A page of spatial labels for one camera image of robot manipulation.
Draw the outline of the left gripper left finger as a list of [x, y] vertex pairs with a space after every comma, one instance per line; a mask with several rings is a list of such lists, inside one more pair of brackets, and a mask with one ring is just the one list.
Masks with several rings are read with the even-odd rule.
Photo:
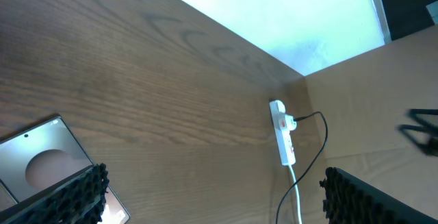
[[105, 210], [109, 180], [105, 164], [95, 164], [6, 210], [2, 224], [97, 224]]

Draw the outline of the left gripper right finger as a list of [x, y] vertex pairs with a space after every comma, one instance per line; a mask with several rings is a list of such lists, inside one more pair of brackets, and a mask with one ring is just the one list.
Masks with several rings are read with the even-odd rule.
[[325, 170], [320, 181], [326, 199], [323, 211], [329, 223], [437, 224], [403, 202], [336, 167]]

